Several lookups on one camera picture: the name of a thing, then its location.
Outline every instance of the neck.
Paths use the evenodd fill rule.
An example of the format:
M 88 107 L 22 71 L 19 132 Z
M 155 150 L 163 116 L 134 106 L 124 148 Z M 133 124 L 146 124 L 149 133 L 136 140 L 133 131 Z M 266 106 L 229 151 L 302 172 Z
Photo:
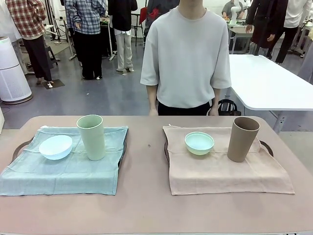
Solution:
M 206 13 L 203 0 L 180 0 L 178 10 L 185 18 L 190 20 L 200 19 Z

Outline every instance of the brown cup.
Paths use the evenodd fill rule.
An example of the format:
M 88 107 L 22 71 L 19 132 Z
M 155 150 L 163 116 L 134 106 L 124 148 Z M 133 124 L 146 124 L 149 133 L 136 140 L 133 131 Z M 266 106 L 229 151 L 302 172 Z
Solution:
M 248 117 L 234 119 L 231 129 L 227 156 L 234 162 L 242 163 L 260 130 L 260 124 Z

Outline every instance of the red plaid shirt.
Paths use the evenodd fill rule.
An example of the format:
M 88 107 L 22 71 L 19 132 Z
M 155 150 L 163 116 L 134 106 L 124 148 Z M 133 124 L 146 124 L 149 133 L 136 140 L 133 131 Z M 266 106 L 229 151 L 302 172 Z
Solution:
M 45 5 L 41 0 L 5 0 L 12 19 L 23 38 L 36 37 L 45 31 Z

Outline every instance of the green cup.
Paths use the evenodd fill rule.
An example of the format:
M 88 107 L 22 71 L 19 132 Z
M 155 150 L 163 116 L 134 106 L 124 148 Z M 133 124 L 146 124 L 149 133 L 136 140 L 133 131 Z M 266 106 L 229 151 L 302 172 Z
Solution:
M 100 160 L 105 155 L 103 119 L 98 115 L 87 115 L 76 123 L 82 137 L 88 158 Z

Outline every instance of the blue plaid shirt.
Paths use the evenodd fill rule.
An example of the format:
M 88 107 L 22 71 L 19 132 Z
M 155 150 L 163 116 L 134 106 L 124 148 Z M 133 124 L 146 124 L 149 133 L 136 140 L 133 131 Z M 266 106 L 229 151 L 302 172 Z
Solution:
M 100 33 L 100 16 L 105 15 L 105 0 L 66 0 L 65 8 L 68 27 L 83 34 Z

